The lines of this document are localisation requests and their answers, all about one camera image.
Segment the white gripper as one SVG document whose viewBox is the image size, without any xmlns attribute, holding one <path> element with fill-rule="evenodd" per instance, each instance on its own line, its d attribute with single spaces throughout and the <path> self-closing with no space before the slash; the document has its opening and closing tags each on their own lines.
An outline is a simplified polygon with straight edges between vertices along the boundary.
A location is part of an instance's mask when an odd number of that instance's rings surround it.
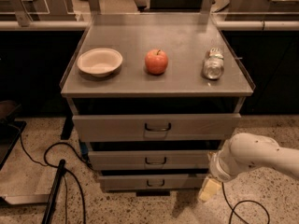
<svg viewBox="0 0 299 224">
<path fill-rule="evenodd" d="M 223 150 L 208 153 L 209 172 L 214 178 L 205 178 L 198 195 L 200 201 L 206 202 L 211 199 L 221 189 L 221 182 L 229 182 L 236 178 L 236 175 L 231 174 L 230 158 L 230 154 Z"/>
</svg>

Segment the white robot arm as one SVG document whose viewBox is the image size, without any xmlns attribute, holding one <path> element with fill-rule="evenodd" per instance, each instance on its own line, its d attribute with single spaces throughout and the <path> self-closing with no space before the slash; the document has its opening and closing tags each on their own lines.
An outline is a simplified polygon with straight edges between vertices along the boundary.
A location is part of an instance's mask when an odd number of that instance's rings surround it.
<svg viewBox="0 0 299 224">
<path fill-rule="evenodd" d="M 299 179 L 299 150 L 281 147 L 267 136 L 238 133 L 226 140 L 222 148 L 208 153 L 208 175 L 199 191 L 199 199 L 208 201 L 241 173 L 261 167 L 271 168 L 293 179 Z"/>
</svg>

